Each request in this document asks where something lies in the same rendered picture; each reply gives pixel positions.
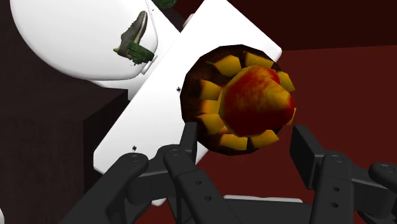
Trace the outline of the dark green ribbed object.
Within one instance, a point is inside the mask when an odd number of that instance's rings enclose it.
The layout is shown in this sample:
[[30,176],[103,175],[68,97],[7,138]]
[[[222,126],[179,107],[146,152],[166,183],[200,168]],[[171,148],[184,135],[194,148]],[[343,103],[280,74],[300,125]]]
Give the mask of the dark green ribbed object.
[[134,64],[148,63],[154,56],[153,52],[135,42],[130,42],[127,46],[127,58]]
[[163,10],[168,10],[174,7],[178,0],[152,0],[154,4]]

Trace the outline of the red yellow apple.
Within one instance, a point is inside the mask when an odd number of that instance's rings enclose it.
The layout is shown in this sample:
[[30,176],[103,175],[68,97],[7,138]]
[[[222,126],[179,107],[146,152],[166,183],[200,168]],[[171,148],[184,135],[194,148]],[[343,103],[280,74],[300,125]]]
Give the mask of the red yellow apple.
[[229,132],[257,136],[293,117],[295,103],[277,73],[262,66],[245,67],[224,87],[219,115]]

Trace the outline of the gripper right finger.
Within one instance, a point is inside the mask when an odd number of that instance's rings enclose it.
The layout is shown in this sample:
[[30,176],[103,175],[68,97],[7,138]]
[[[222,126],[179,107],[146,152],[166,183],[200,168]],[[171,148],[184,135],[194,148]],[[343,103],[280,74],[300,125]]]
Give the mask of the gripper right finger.
[[309,190],[314,190],[310,224],[397,224],[397,165],[354,164],[338,151],[324,149],[311,131],[295,125],[289,154]]

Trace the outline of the dark bowl with yellow pattern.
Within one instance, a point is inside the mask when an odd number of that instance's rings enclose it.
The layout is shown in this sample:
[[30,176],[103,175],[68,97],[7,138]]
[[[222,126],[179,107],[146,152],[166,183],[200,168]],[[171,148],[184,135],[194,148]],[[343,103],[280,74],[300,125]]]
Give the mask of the dark bowl with yellow pattern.
[[246,45],[215,48],[201,56],[185,76],[180,93],[182,119],[197,123],[198,141],[210,151],[230,156],[252,153],[278,141],[279,130],[290,125],[295,117],[296,106],[292,119],[277,129],[246,137],[228,131],[219,115],[223,89],[237,73],[249,66],[273,69],[281,86],[290,95],[294,91],[288,73],[266,53]]

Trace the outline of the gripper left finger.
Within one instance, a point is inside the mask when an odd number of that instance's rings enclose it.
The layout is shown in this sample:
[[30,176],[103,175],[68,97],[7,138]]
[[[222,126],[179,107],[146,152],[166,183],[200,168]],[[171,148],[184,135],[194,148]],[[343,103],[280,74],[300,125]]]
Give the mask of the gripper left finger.
[[[195,165],[197,123],[187,122],[178,146],[162,148],[153,161],[164,164],[174,185],[177,223],[186,204],[195,224],[242,224],[204,170]],[[149,167],[142,153],[122,155],[60,224],[127,224],[124,200],[134,179]]]

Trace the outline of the grey green sneaker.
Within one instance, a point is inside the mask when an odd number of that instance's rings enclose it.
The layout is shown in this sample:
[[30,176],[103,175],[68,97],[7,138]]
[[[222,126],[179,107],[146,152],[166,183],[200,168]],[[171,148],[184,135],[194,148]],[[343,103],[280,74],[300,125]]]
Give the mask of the grey green sneaker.
[[141,11],[136,20],[131,23],[130,27],[121,34],[120,45],[113,49],[119,56],[132,60],[132,56],[129,54],[128,46],[130,43],[139,44],[146,31],[148,22],[148,14],[145,11]]

